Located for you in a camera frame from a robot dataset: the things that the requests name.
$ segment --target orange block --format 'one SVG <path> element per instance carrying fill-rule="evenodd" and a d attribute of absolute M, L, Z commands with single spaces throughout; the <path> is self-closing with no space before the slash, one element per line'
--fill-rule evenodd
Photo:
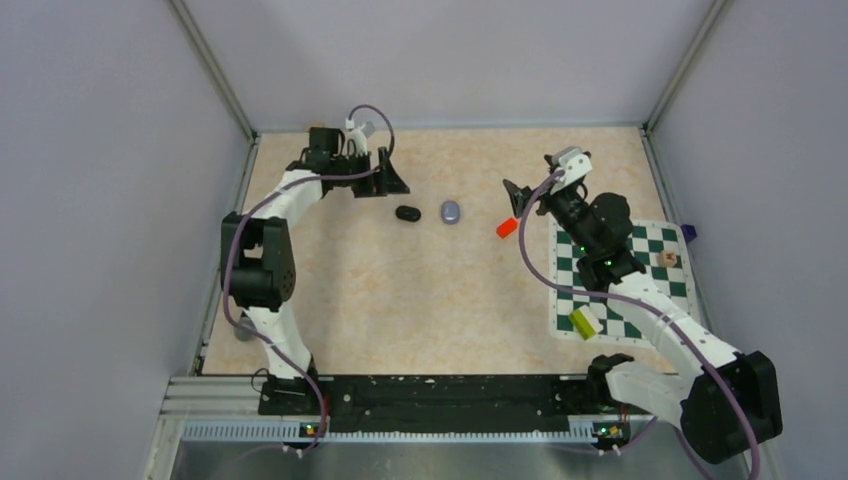
<path fill-rule="evenodd" d="M 515 229 L 518 228 L 518 220 L 510 217 L 504 223 L 498 225 L 498 229 L 496 232 L 498 236 L 501 238 L 506 238 L 510 233 L 514 232 Z"/>

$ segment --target white wall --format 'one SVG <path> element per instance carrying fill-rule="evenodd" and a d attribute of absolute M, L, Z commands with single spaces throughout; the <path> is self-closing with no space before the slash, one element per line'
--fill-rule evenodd
<path fill-rule="evenodd" d="M 642 122 L 711 0 L 188 0 L 258 130 Z"/>
<path fill-rule="evenodd" d="M 657 133 L 717 330 L 777 366 L 787 479 L 848 478 L 846 19 L 735 2 Z"/>
<path fill-rule="evenodd" d="M 246 143 L 165 2 L 0 12 L 0 476 L 139 478 Z"/>

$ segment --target checkerboard mat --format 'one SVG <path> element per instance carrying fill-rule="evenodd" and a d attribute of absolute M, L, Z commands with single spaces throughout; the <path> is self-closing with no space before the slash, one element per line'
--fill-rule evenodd
<path fill-rule="evenodd" d="M 550 232 L 551 278 L 558 285 L 583 288 L 577 273 L 577 260 L 583 256 L 583 252 L 571 243 L 568 234 L 553 220 Z M 627 246 L 646 265 L 659 289 L 700 323 L 689 253 L 680 228 L 667 222 L 634 220 L 633 234 L 627 239 Z M 663 250 L 677 253 L 677 265 L 672 268 L 659 266 L 658 254 Z M 601 333 L 591 338 L 590 342 L 653 348 L 633 324 L 609 310 L 600 299 L 551 290 L 550 303 L 549 331 L 556 338 L 584 341 L 575 331 L 568 315 L 588 304 L 603 326 Z"/>

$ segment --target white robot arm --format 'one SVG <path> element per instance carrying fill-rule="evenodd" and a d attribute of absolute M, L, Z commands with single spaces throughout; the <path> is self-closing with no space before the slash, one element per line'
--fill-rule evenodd
<path fill-rule="evenodd" d="M 379 163 L 371 169 L 371 154 L 364 150 L 365 138 L 373 125 L 356 127 L 348 120 L 352 152 L 343 154 L 346 136 L 339 129 L 312 128 L 309 147 L 299 160 L 287 168 L 277 187 L 257 204 L 247 219 L 235 212 L 221 225 L 221 271 L 230 270 L 229 291 L 263 339 L 271 377 L 291 385 L 299 384 L 302 373 L 311 367 L 312 356 L 304 345 L 289 301 L 296 284 L 294 255 L 289 229 L 306 210 L 334 187 L 350 187 L 354 197 L 375 197 L 409 193 L 395 173 L 385 148 L 378 149 Z M 243 224 L 241 235 L 237 235 Z M 229 258 L 233 244 L 235 258 Z M 260 259 L 245 255 L 246 250 L 262 247 Z M 224 286 L 224 275 L 221 285 Z M 279 350 L 293 365 L 274 351 Z"/>
<path fill-rule="evenodd" d="M 538 199 L 537 214 L 550 213 L 584 252 L 577 269 L 586 290 L 605 298 L 607 307 L 636 326 L 677 370 L 676 375 L 665 375 L 627 355 L 599 356 L 587 377 L 595 400 L 635 405 L 657 416 L 680 429 L 702 458 L 720 463 L 746 450 L 748 441 L 730 401 L 705 371 L 706 361 L 729 386 L 756 440 L 779 435 L 783 424 L 772 362 L 760 352 L 742 354 L 716 338 L 659 290 L 627 248 L 633 231 L 627 200 L 602 193 L 586 202 L 583 180 L 592 170 L 589 152 L 569 147 L 545 160 L 551 178 L 559 175 L 547 191 L 534 194 L 529 187 L 520 189 L 504 180 L 513 214 L 523 216 Z M 534 273 L 549 286 L 563 288 Z"/>
<path fill-rule="evenodd" d="M 315 175 L 314 172 L 308 170 L 293 170 L 283 174 L 282 181 L 275 189 L 275 191 L 282 193 L 258 210 L 253 218 L 281 218 L 286 220 L 288 228 L 293 228 L 306 213 L 306 210 L 324 197 L 323 188 L 321 182 L 317 181 L 301 183 L 289 190 L 282 190 L 282 187 L 300 178 L 314 177 Z M 271 339 L 273 345 L 279 348 L 302 371 L 309 368 L 312 355 L 300 338 L 290 301 L 283 302 L 277 311 L 267 307 L 254 306 L 245 308 L 244 313 L 253 322 L 256 330 Z M 271 345 L 263 343 L 265 353 L 268 355 L 269 373 L 277 378 L 292 379 L 299 377 L 297 371 L 273 352 Z"/>

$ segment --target beige marble surface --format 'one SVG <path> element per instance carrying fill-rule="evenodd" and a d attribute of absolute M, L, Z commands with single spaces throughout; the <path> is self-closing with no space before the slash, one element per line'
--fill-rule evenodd
<path fill-rule="evenodd" d="M 378 133 L 370 144 L 385 144 Z M 246 206 L 280 180 L 306 134 L 262 137 Z M 501 184 L 535 187 L 545 153 L 577 145 L 593 154 L 590 197 L 615 191 L 633 218 L 664 215 L 636 128 L 401 131 L 392 162 L 410 195 L 354 200 L 334 190 L 294 227 L 298 271 L 293 307 L 318 370 L 326 374 L 581 373 L 599 354 L 624 351 L 667 369 L 652 350 L 555 339 L 548 292 L 521 262 L 517 232 L 495 228 L 510 215 Z M 439 206 L 456 200 L 462 220 L 445 225 Z M 401 204 L 418 223 L 394 217 Z M 548 221 L 527 226 L 530 257 L 548 271 Z M 218 314 L 204 373 L 266 366 L 258 341 L 237 341 Z"/>

